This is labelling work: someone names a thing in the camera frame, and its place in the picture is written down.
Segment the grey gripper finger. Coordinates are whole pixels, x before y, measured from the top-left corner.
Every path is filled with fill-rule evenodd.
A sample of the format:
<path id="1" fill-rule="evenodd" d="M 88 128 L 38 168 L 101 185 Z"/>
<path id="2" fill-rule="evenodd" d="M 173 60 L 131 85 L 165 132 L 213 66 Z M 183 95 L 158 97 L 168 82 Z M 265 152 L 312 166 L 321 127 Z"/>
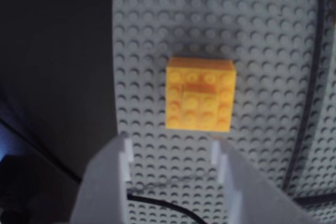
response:
<path id="1" fill-rule="evenodd" d="M 111 139 L 89 161 L 70 223 L 128 223 L 127 182 L 133 142 L 127 134 Z"/>
<path id="2" fill-rule="evenodd" d="M 211 164 L 224 187 L 228 223 L 315 223 L 229 142 L 212 142 Z"/>

